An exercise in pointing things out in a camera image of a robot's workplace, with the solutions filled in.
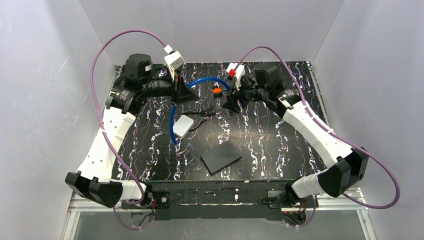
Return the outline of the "orange black padlock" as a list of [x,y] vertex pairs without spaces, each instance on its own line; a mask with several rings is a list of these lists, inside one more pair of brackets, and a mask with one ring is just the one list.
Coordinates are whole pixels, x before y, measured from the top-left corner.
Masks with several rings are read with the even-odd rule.
[[224,93],[223,93],[223,90],[220,87],[214,86],[212,88],[212,95],[213,95],[214,98],[220,98],[224,95]]

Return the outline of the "blue cable lock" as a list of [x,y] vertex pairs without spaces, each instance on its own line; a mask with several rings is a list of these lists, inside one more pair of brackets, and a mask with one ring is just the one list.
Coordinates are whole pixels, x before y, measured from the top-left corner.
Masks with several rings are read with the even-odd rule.
[[[199,100],[199,96],[195,95],[195,93],[193,92],[193,90],[191,89],[191,87],[193,87],[194,85],[203,83],[203,82],[217,82],[219,84],[222,84],[227,91],[230,91],[232,88],[222,79],[217,78],[217,77],[203,77],[200,79],[197,79],[193,82],[190,82],[186,87],[187,89],[190,91],[190,93],[187,96],[179,96],[178,100],[176,103],[172,103],[172,109],[171,109],[171,115],[170,115],[170,119],[169,119],[169,130],[170,130],[170,136],[171,136],[171,142],[173,143],[174,146],[177,146],[177,140],[175,137],[175,133],[174,133],[174,118],[175,118],[175,113],[177,110],[177,105],[180,104],[184,104],[187,102],[192,102],[192,101],[198,101]],[[206,111],[199,111],[199,112],[195,112],[194,114],[201,114],[202,115],[202,119],[199,123],[197,123],[194,127],[193,127],[193,131],[197,130],[200,125],[203,124],[204,121],[206,121],[210,116],[215,115],[215,112],[211,112],[213,110],[212,107],[208,108]]]

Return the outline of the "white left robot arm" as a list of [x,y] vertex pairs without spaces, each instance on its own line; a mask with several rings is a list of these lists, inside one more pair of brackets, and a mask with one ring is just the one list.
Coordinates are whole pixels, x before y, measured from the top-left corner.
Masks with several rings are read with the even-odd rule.
[[147,54],[132,54],[113,82],[100,113],[101,125],[92,146],[76,172],[65,183],[79,196],[108,208],[120,201],[143,201],[146,185],[112,178],[116,153],[148,98],[169,97],[171,104],[197,101],[198,95],[181,76],[184,58],[179,51],[165,56],[165,65],[154,66]]

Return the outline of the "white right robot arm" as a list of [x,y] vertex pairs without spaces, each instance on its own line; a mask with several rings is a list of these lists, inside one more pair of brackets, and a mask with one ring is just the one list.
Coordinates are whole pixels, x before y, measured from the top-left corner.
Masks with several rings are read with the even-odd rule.
[[324,170],[285,186],[287,200],[323,194],[337,198],[363,178],[368,156],[333,137],[331,130],[319,127],[324,122],[309,109],[307,102],[302,102],[297,88],[284,86],[283,74],[276,65],[257,64],[255,79],[245,74],[242,64],[230,63],[226,73],[234,84],[223,108],[239,114],[250,101],[264,102],[269,110],[294,127],[323,160]]

